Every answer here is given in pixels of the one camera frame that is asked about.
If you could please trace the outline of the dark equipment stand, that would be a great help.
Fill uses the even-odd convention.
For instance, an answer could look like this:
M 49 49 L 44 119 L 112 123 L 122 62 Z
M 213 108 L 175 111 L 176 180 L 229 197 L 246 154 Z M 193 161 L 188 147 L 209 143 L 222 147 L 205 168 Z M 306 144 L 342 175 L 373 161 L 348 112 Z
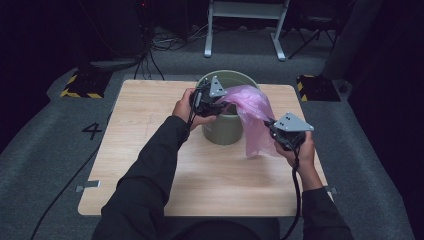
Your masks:
M 148 52 L 148 33 L 139 0 L 77 0 L 110 60 L 95 64 L 119 71 L 138 65 Z

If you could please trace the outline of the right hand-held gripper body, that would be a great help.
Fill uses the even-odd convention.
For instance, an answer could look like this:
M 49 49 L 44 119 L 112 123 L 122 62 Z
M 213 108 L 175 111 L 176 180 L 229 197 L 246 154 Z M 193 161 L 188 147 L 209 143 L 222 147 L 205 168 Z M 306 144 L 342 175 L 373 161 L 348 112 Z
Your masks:
M 296 150 L 304 143 L 306 132 L 314 130 L 312 125 L 291 112 L 274 122 L 272 127 L 272 136 L 284 150 Z

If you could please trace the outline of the black tripod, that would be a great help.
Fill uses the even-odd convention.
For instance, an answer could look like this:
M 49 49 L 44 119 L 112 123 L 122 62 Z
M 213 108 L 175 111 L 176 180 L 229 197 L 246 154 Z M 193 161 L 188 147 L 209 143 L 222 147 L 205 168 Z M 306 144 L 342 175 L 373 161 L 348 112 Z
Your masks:
M 322 33 L 326 34 L 332 44 L 331 49 L 334 49 L 338 36 L 331 37 L 330 31 L 337 30 L 337 21 L 335 18 L 302 15 L 299 20 L 299 27 L 297 28 L 299 34 L 302 34 L 302 29 L 312 31 L 313 35 L 307 40 L 303 39 L 303 44 L 289 56 L 289 59 L 292 59 L 313 40 L 318 40 Z

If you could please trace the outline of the green waste bin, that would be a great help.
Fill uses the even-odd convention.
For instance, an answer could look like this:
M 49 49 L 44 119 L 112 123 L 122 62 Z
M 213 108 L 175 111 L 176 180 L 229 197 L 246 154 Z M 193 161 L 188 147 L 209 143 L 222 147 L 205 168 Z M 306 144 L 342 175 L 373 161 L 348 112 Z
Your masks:
M 233 70 L 213 71 L 204 75 L 200 81 L 211 80 L 213 77 L 217 77 L 225 89 L 241 85 L 258 87 L 251 77 Z M 202 133 L 207 140 L 218 145 L 231 145 L 239 141 L 243 135 L 243 126 L 236 106 L 230 104 L 214 122 L 203 125 Z

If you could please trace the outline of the pink plastic bag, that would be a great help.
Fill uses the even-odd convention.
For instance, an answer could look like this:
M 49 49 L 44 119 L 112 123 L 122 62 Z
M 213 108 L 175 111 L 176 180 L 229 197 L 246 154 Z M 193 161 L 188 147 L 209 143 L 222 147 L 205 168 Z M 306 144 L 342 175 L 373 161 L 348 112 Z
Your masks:
M 246 156 L 255 157 L 267 154 L 278 157 L 275 140 L 270 135 L 266 122 L 275 119 L 270 101 L 260 89 L 250 85 L 240 85 L 226 89 L 226 95 L 218 100 L 236 106 L 246 138 Z

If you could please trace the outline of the person's right hand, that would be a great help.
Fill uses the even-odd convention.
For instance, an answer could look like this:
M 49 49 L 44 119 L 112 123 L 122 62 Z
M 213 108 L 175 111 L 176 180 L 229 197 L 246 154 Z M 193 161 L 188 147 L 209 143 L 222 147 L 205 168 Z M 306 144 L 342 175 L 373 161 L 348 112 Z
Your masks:
M 274 145 L 276 151 L 286 158 L 290 166 L 297 167 L 297 172 L 300 175 L 304 175 L 305 173 L 311 172 L 315 169 L 315 145 L 310 131 L 306 132 L 306 139 L 300 146 L 297 157 L 294 151 L 285 151 L 278 142 L 275 142 Z

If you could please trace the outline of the person's left hand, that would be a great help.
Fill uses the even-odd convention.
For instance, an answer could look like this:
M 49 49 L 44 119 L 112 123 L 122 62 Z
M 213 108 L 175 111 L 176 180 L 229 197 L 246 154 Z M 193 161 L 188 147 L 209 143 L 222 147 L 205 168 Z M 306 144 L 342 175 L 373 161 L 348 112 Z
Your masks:
M 191 106 L 189 100 L 194 91 L 194 88 L 187 88 L 182 98 L 176 102 L 172 112 L 173 116 L 178 116 L 185 122 L 189 122 L 190 130 L 194 130 L 200 125 L 210 124 L 216 120 L 216 116 L 201 117 L 190 115 Z

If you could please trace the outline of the white metal stand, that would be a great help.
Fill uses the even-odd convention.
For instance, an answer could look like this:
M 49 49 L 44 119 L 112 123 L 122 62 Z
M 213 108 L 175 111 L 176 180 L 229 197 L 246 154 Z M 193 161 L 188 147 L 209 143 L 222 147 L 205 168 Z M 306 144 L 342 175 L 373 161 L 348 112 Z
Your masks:
M 281 47 L 280 35 L 286 18 L 291 0 L 283 0 L 282 3 L 245 3 L 245 2 L 224 2 L 221 0 L 209 0 L 208 6 L 208 29 L 204 48 L 204 56 L 212 56 L 213 44 L 213 20 L 215 17 L 224 18 L 250 18 L 277 20 L 277 27 L 270 33 L 271 40 L 276 51 L 277 58 L 285 61 L 286 56 Z

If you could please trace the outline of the grey curtain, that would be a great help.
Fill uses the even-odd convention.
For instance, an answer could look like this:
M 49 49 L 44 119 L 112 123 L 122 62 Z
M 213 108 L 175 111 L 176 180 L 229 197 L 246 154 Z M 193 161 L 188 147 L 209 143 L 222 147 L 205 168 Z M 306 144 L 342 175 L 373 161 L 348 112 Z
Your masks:
M 342 79 L 374 22 L 383 0 L 357 0 L 321 74 Z

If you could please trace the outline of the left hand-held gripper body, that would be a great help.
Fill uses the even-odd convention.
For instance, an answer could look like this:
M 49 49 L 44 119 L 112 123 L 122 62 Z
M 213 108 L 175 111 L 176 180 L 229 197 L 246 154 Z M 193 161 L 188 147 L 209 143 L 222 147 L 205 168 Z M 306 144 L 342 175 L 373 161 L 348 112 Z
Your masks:
M 222 111 L 217 108 L 217 104 L 223 102 L 220 99 L 226 94 L 227 91 L 216 76 L 205 78 L 198 83 L 190 96 L 191 109 L 201 117 L 219 115 Z

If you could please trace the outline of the black yellow striped base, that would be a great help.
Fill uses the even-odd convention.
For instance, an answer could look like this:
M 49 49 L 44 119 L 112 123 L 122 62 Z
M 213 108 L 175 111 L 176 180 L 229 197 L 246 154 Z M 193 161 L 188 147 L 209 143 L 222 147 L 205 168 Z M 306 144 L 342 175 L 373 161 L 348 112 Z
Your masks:
M 322 76 L 300 75 L 296 79 L 302 101 L 339 102 L 340 97 L 333 82 Z
M 90 73 L 75 71 L 60 96 L 102 99 L 105 96 L 111 76 L 112 72 L 109 71 L 94 71 Z

